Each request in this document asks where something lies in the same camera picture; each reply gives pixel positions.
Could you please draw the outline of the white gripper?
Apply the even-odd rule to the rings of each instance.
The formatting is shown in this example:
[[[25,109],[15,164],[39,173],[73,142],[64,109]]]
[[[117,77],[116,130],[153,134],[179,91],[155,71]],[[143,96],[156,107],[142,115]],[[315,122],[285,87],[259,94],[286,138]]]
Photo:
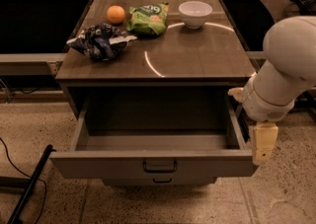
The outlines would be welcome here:
[[[242,89],[235,87],[228,90],[228,95],[242,103],[247,116],[256,121],[251,129],[253,163],[265,164],[271,158],[277,142],[278,127],[273,123],[282,120],[294,107],[294,101],[279,106],[262,99],[255,91],[252,77]]]

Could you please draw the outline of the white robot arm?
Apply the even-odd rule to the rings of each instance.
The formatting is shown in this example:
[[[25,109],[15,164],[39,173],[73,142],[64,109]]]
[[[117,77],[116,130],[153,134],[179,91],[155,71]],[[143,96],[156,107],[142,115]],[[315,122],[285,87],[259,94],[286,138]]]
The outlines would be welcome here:
[[[295,99],[316,85],[316,17],[296,16],[275,23],[263,41],[266,59],[258,73],[228,95],[256,124],[250,127],[253,163],[266,163],[276,146],[278,127]]]

